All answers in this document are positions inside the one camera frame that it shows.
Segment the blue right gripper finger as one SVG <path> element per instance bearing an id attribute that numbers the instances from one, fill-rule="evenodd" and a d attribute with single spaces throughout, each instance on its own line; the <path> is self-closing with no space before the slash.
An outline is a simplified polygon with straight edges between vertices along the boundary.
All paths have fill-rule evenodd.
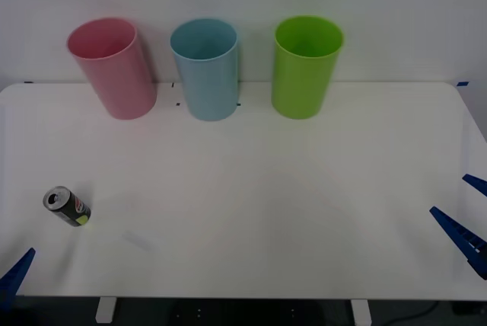
<path id="1" fill-rule="evenodd" d="M 472 176 L 471 174 L 465 174 L 462 180 L 468 183 L 470 186 L 474 187 L 485 197 L 487 196 L 487 181 L 480 179 L 478 177 Z"/>
<path id="2" fill-rule="evenodd" d="M 436 206 L 430 208 L 429 212 L 451 241 L 460 249 L 467 259 L 467 263 L 481 278 L 486 280 L 486 241 L 463 227 Z"/>

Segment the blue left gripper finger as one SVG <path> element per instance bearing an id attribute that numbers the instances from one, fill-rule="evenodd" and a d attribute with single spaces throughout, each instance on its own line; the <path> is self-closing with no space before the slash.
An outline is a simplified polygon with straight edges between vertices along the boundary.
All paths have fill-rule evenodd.
<path id="1" fill-rule="evenodd" d="M 25 255 L 1 278 L 1 304 L 11 304 L 27 275 L 36 251 L 30 248 Z"/>

